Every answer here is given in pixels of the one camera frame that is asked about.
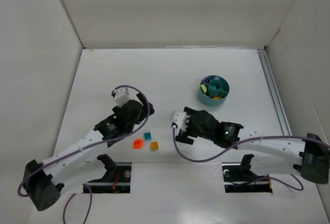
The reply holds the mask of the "teal small square lego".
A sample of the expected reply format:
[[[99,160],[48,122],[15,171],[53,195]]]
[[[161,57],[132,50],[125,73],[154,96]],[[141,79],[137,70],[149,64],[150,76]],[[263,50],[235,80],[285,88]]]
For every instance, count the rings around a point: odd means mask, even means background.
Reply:
[[[144,140],[146,141],[152,140],[152,135],[150,132],[144,133],[143,136],[144,136]]]

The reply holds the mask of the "orange square lego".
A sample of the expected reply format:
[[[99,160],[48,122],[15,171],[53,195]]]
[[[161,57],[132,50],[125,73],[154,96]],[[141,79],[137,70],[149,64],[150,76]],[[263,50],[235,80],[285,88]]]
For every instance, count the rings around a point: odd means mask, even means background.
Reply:
[[[153,142],[151,142],[151,150],[158,150],[159,149],[159,145],[158,145],[158,142],[156,142],[156,141],[153,141]]]

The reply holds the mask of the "lime green lego brick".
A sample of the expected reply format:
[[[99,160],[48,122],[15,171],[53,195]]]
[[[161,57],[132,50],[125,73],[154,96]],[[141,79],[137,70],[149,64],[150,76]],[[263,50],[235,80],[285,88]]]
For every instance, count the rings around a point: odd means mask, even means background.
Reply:
[[[202,91],[203,95],[206,95],[206,94],[207,94],[207,86],[201,84],[201,85],[200,85],[200,88],[201,88],[201,91]]]

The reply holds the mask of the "orange round lego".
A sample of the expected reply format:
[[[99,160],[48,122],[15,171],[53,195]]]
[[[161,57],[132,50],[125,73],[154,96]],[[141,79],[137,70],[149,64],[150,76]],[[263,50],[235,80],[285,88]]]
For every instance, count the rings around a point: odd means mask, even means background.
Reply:
[[[136,139],[133,143],[133,149],[141,149],[144,145],[143,139]]]

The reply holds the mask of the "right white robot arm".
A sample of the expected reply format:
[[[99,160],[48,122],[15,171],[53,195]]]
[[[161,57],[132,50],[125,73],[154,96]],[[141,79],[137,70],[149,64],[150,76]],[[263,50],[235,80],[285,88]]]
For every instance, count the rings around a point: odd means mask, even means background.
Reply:
[[[203,138],[222,148],[219,154],[203,159],[214,160],[230,150],[248,151],[233,170],[223,174],[230,182],[254,183],[270,174],[299,175],[316,184],[329,182],[329,145],[318,135],[262,136],[254,131],[249,138],[240,139],[243,126],[239,123],[220,122],[205,110],[185,107],[182,113],[171,117],[173,143],[192,145],[194,139]]]

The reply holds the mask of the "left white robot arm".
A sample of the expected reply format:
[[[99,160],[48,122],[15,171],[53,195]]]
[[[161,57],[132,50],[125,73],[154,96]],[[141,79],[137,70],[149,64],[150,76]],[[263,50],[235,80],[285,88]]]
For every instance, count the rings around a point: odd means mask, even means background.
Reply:
[[[31,160],[26,164],[18,195],[28,197],[37,211],[45,211],[70,189],[93,180],[111,179],[116,163],[106,150],[137,132],[155,112],[152,103],[141,92],[136,99],[127,93],[112,93],[116,106],[112,114],[98,124],[81,140],[66,150],[42,162]]]

